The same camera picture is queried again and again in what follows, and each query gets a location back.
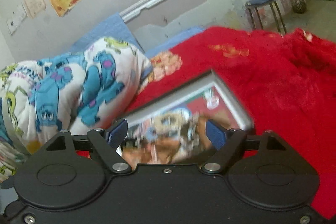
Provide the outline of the blue bed sheet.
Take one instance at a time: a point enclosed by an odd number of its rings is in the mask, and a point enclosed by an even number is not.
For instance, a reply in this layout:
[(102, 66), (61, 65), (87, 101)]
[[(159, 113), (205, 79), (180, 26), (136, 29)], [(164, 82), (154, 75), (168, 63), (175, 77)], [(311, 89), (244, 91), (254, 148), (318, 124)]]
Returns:
[(144, 50), (143, 46), (137, 41), (137, 39), (131, 33), (131, 30), (122, 20), (122, 17), (118, 13), (115, 13), (94, 26), (92, 30), (87, 32), (84, 36), (72, 44), (69, 51), (84, 51), (85, 49), (89, 48), (89, 46), (97, 39), (105, 36), (112, 36), (113, 38), (130, 42), (139, 48), (146, 57), (151, 58), (160, 52), (167, 51), (172, 47), (175, 47), (176, 45), (184, 42), (185, 40), (202, 33), (204, 30), (204, 27), (194, 26), (183, 30), (172, 38), (167, 38), (165, 42), (157, 46), (151, 46), (148, 50)]

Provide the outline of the printed picture sheet in box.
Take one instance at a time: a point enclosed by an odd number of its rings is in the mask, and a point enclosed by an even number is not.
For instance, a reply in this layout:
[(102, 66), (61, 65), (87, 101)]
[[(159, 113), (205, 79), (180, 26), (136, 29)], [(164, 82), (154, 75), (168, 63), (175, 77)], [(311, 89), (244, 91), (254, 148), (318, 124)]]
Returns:
[(205, 132), (209, 119), (226, 129), (238, 125), (214, 85), (151, 114), (128, 118), (127, 136), (117, 152), (132, 168), (188, 159), (211, 148)]

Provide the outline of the red plush blanket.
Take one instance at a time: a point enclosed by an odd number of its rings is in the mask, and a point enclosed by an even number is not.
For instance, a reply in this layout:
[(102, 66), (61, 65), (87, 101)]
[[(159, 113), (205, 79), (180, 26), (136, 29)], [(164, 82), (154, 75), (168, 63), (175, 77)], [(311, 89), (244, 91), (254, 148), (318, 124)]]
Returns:
[(112, 181), (94, 223), (335, 223), (335, 44), (303, 30), (281, 36), (211, 27), (178, 44), (181, 58), (130, 105), (148, 105), (213, 69), (255, 122), (195, 166), (140, 166)]

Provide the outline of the cartoon monster print quilt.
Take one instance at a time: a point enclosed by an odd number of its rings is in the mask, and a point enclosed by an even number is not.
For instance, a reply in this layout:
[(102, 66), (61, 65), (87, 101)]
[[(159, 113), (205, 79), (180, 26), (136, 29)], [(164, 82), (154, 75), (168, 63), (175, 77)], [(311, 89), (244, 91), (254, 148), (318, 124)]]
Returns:
[(153, 67), (133, 44), (101, 37), (86, 50), (1, 70), (1, 180), (61, 130), (106, 128)]

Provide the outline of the white certificate paper on wall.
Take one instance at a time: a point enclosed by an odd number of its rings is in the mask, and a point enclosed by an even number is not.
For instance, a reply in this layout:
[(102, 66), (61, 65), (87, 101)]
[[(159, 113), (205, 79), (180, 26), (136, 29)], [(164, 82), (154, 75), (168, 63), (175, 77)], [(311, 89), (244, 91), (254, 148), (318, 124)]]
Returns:
[(23, 0), (25, 11), (31, 19), (46, 9), (45, 0)]

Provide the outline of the black shallow cardboard box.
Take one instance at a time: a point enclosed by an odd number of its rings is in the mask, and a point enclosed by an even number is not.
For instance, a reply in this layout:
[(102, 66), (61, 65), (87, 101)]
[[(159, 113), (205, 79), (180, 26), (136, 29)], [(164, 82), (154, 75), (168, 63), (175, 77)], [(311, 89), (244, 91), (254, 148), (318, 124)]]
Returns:
[(209, 120), (227, 130), (254, 132), (254, 121), (214, 72), (204, 73), (127, 113), (128, 130), (117, 153), (138, 164), (201, 164), (228, 138), (206, 130)]

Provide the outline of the dark patterned ball on floor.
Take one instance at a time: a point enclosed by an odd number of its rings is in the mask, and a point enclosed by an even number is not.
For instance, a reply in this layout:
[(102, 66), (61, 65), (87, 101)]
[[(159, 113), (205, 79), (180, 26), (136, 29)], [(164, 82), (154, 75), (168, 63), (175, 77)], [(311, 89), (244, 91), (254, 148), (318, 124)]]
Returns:
[(291, 0), (291, 7), (296, 14), (303, 14), (307, 11), (307, 3), (305, 0)]

